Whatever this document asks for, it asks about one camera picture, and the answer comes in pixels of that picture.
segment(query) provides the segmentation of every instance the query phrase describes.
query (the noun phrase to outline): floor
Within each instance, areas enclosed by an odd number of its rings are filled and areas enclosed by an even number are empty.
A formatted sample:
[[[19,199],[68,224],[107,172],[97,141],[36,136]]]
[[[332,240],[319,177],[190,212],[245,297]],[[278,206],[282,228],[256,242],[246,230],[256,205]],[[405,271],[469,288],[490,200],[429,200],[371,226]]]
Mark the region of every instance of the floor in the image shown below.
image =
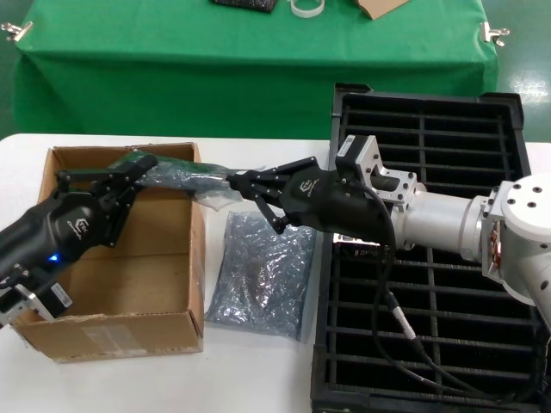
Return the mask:
[[[0,18],[21,22],[33,0],[0,0]],[[551,142],[551,47],[549,0],[483,0],[493,28],[508,28],[505,47],[498,50],[498,91],[516,92],[523,98],[524,137]],[[11,81],[16,50],[0,40],[0,139],[17,133],[11,110]]]

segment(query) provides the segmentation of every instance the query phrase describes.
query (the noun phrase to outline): white tape roll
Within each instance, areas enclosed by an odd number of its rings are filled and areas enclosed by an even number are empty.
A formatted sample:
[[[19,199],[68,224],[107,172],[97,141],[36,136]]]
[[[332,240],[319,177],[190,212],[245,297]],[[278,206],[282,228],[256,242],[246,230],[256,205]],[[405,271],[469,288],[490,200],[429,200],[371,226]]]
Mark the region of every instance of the white tape roll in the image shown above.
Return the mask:
[[[291,10],[293,11],[293,14],[297,15],[298,17],[302,17],[303,19],[309,19],[310,17],[315,17],[316,15],[321,14],[321,12],[324,11],[324,7],[325,0],[319,0],[319,6],[315,9],[299,9],[298,7],[296,7],[295,0],[291,0]]]

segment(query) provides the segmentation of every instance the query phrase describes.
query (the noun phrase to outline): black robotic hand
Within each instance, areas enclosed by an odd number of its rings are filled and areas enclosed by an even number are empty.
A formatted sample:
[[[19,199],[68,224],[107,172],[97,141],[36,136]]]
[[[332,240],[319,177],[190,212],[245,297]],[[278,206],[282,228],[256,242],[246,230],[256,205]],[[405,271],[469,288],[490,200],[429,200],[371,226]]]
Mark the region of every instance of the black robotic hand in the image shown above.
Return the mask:
[[[364,192],[336,170],[322,170],[315,157],[271,170],[249,170],[228,176],[232,189],[258,209],[275,232],[289,224],[309,226],[322,232],[336,232],[373,242],[387,241],[381,211]],[[278,217],[269,204],[281,208]]]
[[[0,231],[0,328],[28,308],[53,321],[71,305],[58,274],[92,247],[115,247],[142,189],[136,181],[156,164],[150,155],[113,169],[62,170],[46,200]],[[71,189],[77,182],[90,190]]]

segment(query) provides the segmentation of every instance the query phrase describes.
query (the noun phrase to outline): green tablecloth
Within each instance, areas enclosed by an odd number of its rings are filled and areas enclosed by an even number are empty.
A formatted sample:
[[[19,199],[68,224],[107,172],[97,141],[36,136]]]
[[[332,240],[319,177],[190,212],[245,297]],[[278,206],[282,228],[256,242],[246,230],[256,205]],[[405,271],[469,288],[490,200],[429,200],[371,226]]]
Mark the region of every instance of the green tablecloth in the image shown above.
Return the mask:
[[[300,19],[208,0],[35,0],[17,43],[24,132],[328,139],[334,83],[476,96],[495,89],[480,0],[353,0]]]

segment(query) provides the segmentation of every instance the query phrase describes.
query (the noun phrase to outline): cardboard piece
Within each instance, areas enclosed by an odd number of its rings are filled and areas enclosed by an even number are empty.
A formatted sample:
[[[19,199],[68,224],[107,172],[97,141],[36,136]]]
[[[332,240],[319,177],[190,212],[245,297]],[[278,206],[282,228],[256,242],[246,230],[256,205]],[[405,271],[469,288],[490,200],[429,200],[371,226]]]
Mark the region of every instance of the cardboard piece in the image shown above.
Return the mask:
[[[157,155],[201,161],[195,144],[142,145]],[[105,168],[126,147],[48,152],[44,200],[60,169]],[[32,311],[14,328],[57,362],[202,351],[205,229],[200,208],[181,192],[139,193],[116,248],[95,247],[59,277],[74,304],[54,323]]]
[[[406,4],[408,0],[356,0],[360,9],[373,20]]]

